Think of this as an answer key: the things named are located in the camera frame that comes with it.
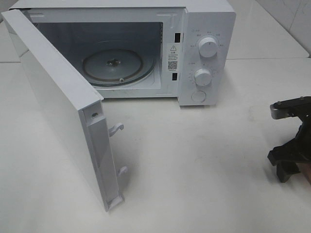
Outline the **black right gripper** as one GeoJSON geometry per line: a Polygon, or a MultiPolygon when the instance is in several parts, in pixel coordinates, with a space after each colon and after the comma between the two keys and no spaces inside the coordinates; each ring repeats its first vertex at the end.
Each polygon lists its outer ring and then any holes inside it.
{"type": "Polygon", "coordinates": [[[271,164],[276,166],[276,175],[281,183],[300,173],[296,163],[311,163],[311,114],[292,112],[290,116],[298,117],[302,121],[298,133],[284,145],[274,147],[267,156],[271,164]]]}

